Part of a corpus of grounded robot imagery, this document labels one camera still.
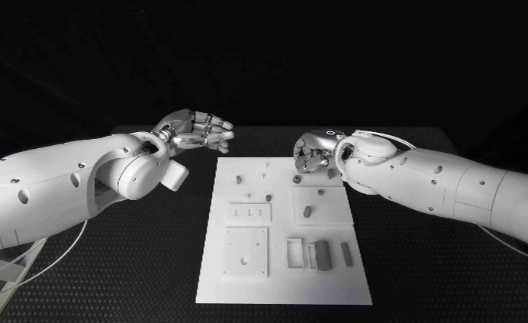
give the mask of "robotic hand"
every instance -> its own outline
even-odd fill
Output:
[[[227,153],[233,125],[200,111],[167,115],[149,132],[112,134],[0,159],[0,249],[37,241],[93,218],[161,183],[175,191],[188,170],[171,157],[207,147]]]
[[[427,214],[472,222],[528,242],[528,175],[384,134],[306,132],[293,147],[296,171],[324,170],[334,159],[342,181],[361,193]],[[410,147],[401,151],[383,137]]]

